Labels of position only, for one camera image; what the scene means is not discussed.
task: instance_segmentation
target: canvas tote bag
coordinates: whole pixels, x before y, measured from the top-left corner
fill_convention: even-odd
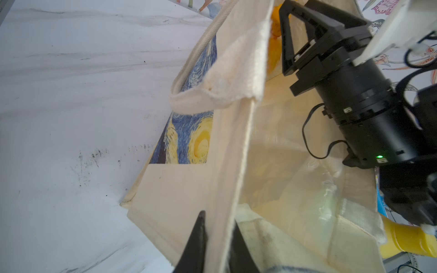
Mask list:
[[[293,97],[297,78],[284,77],[280,62],[266,73],[271,14],[281,2],[222,8],[175,79],[173,112],[121,205],[173,265],[205,210],[204,272],[225,271],[237,221],[261,272],[382,273],[373,172],[343,166],[345,147],[312,158],[301,128],[320,97]],[[353,1],[329,2],[357,14]],[[305,43],[304,27],[291,23]],[[306,133],[315,154],[342,138],[321,114]]]

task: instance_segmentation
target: tote bag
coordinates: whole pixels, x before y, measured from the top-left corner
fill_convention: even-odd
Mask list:
[[[173,112],[121,205],[173,265],[205,210],[204,272],[225,271],[237,221],[261,272],[382,273],[373,172],[343,166],[345,147],[310,157],[301,128],[320,97],[293,97],[297,78],[282,76],[280,62],[266,73],[281,2],[230,0],[220,10],[175,79]],[[357,13],[353,1],[330,2]],[[307,127],[317,154],[341,138],[321,114]]]

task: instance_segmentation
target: painted yellow moon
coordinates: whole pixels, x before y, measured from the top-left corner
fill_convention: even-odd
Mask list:
[[[212,117],[205,117],[190,135],[188,159],[191,164],[205,163],[208,157],[209,139],[211,137]]]

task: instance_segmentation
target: yellow object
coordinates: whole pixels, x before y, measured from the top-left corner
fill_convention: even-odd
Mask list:
[[[387,243],[379,247],[384,259],[400,252],[411,252],[437,258],[435,236],[426,234],[421,227],[397,224],[383,215],[381,217],[387,235]]]
[[[267,74],[270,74],[276,67],[282,54],[282,42],[279,38],[281,36],[281,23],[279,21],[279,5],[273,8],[272,12],[272,26],[269,39],[268,61],[267,61]]]

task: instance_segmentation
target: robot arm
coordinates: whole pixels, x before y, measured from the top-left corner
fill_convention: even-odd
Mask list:
[[[417,6],[403,3],[397,13],[404,16]],[[379,38],[384,32],[372,38],[367,21],[316,0],[305,6],[286,0],[279,14],[283,74],[297,71],[298,81],[290,87],[295,96],[317,90],[324,102],[323,114],[335,120],[348,144],[343,164],[379,167],[387,205],[413,224],[437,225],[437,85],[420,90],[414,106],[404,98],[411,78],[437,69],[437,63],[415,71],[393,89],[371,59],[393,44]],[[428,18],[428,28],[437,26],[435,14]],[[290,15],[305,23],[308,35],[308,43],[297,52]],[[386,29],[396,21],[391,15]],[[427,32],[426,38],[434,39],[433,32]],[[411,44],[413,38],[400,40]]]

